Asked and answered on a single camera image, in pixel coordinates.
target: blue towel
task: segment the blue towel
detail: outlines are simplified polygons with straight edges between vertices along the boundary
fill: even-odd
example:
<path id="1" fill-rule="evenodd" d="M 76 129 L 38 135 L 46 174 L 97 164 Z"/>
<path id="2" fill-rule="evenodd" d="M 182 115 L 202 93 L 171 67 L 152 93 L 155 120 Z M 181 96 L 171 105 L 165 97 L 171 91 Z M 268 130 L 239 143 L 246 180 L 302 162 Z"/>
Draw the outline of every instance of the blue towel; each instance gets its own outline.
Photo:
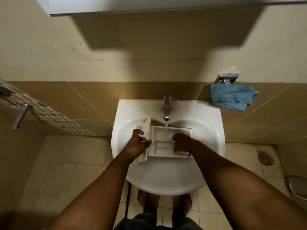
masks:
<path id="1" fill-rule="evenodd" d="M 249 85 L 210 84 L 210 105 L 245 111 L 258 93 Z"/>

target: white sink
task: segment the white sink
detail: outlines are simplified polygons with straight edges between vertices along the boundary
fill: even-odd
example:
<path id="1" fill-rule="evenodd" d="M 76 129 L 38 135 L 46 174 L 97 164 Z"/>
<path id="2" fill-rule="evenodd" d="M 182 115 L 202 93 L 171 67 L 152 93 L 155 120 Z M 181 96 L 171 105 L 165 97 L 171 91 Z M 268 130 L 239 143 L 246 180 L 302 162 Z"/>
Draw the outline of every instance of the white sink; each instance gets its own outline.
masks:
<path id="1" fill-rule="evenodd" d="M 151 125 L 164 126 L 163 101 L 120 100 L 112 132 L 112 154 L 116 157 L 132 136 L 151 118 Z M 221 112 L 208 102 L 178 101 L 171 103 L 169 127 L 194 128 L 193 137 L 225 156 L 225 136 Z M 206 184 L 193 158 L 149 157 L 129 167 L 127 180 L 149 193 L 181 195 Z"/>

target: bathroom floor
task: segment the bathroom floor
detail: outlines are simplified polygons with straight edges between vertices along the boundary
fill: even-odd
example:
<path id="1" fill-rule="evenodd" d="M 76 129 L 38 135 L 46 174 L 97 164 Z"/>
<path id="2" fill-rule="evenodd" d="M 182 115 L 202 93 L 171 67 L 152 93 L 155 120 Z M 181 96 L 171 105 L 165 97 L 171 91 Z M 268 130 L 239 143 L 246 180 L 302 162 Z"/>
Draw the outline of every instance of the bathroom floor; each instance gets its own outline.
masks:
<path id="1" fill-rule="evenodd" d="M 257 150 L 273 156 L 274 164 L 264 166 Z M 278 155 L 271 145 L 226 143 L 226 157 L 254 172 L 290 197 Z M 110 138 L 47 135 L 37 156 L 8 229 L 46 228 L 56 216 L 112 161 Z M 125 215 L 128 182 L 119 205 L 116 225 Z M 137 202 L 138 188 L 132 186 L 128 217 L 142 212 Z M 231 229 L 222 209 L 207 186 L 191 193 L 193 206 L 188 217 L 204 230 Z M 158 225 L 171 227 L 172 197 L 161 197 L 157 212 Z"/>

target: floor drain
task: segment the floor drain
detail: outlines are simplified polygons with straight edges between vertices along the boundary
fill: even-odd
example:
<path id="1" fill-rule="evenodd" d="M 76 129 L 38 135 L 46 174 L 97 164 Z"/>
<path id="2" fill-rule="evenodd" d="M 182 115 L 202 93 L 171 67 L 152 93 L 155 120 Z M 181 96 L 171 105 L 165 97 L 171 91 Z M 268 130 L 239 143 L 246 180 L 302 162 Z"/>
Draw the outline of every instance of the floor drain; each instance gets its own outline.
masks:
<path id="1" fill-rule="evenodd" d="M 263 151 L 258 151 L 258 160 L 263 165 L 272 165 L 273 160 L 270 154 L 267 154 Z"/>

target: left hand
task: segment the left hand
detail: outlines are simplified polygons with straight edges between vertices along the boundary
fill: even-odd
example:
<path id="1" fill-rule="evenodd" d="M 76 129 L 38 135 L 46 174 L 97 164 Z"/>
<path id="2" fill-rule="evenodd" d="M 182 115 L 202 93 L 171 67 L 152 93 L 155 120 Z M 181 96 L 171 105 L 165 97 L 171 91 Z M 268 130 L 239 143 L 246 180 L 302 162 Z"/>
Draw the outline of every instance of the left hand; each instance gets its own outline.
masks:
<path id="1" fill-rule="evenodd" d="M 139 134 L 143 135 L 144 132 L 140 129 L 134 129 L 132 132 L 132 137 L 129 139 L 128 143 L 122 150 L 122 153 L 128 157 L 130 163 L 138 158 L 142 152 L 152 143 L 151 139 L 142 142 L 141 140 L 143 140 L 143 137 L 139 136 Z"/>

